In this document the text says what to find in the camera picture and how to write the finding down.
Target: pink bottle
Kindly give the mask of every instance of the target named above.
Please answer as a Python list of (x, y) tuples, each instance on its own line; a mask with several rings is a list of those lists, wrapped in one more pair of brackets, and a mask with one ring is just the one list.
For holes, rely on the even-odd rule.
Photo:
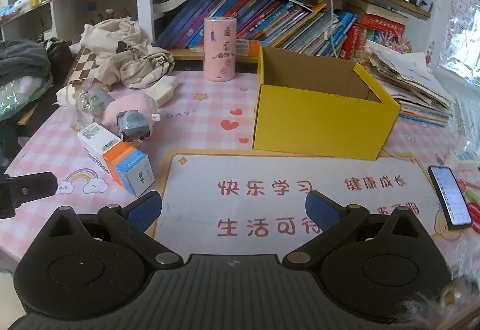
[(207, 17), (203, 20), (203, 76), (225, 82), (235, 76), (237, 20)]

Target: beige cloth bag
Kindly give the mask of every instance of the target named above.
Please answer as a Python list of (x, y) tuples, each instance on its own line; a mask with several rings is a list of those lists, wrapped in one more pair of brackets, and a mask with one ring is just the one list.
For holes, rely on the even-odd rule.
[(175, 65), (172, 54), (153, 46), (138, 22), (129, 19), (85, 25), (80, 45), (97, 54), (95, 77), (108, 85), (121, 81), (129, 88), (144, 89), (169, 75)]

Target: cloud illustration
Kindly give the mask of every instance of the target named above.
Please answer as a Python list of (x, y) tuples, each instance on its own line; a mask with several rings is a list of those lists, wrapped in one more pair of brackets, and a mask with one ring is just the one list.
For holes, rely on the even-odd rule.
[(60, 181), (58, 184), (56, 195), (68, 195), (72, 193), (74, 190), (74, 186), (71, 184), (70, 181)]
[(83, 187), (83, 193), (86, 195), (90, 193), (104, 193), (108, 190), (109, 185), (101, 178), (92, 178)]

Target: smartphone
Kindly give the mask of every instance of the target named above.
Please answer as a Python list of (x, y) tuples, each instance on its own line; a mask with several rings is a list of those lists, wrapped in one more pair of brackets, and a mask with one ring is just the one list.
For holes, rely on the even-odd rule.
[(467, 203), (452, 170), (446, 166), (428, 168), (433, 187), (440, 199), (448, 229), (463, 229), (472, 225)]

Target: metal screw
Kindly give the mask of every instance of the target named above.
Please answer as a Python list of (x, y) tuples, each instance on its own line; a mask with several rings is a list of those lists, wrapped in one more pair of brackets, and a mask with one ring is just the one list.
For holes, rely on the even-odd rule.
[(287, 260), (289, 260), (292, 264), (306, 264), (308, 261), (311, 260), (311, 257), (302, 251), (294, 251), (286, 256)]
[(177, 262), (180, 257), (176, 253), (165, 252), (157, 254), (155, 260), (162, 265), (171, 265)]

